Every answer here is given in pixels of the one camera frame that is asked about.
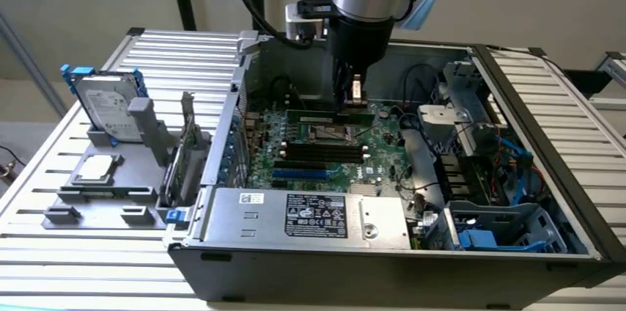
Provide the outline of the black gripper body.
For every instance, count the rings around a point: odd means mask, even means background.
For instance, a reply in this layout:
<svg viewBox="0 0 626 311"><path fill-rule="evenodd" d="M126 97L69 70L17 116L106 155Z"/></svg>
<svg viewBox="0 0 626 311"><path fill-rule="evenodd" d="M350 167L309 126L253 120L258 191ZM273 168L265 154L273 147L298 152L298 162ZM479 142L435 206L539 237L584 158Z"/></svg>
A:
<svg viewBox="0 0 626 311"><path fill-rule="evenodd" d="M330 55L354 69L368 69L384 57L392 29L392 18L376 22L362 22L344 16L330 18Z"/></svg>

